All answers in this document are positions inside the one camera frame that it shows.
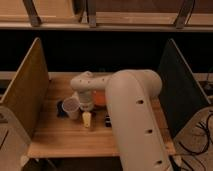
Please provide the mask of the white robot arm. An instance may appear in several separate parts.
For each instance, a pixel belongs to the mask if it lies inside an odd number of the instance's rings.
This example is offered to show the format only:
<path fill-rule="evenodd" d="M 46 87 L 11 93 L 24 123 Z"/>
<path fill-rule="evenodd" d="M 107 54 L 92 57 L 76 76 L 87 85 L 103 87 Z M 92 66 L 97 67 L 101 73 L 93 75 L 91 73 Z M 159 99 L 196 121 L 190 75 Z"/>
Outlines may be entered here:
<path fill-rule="evenodd" d="M 94 77 L 84 72 L 70 81 L 82 105 L 88 91 L 104 90 L 123 171 L 173 171 L 150 100 L 162 81 L 152 70 L 121 70 Z"/>

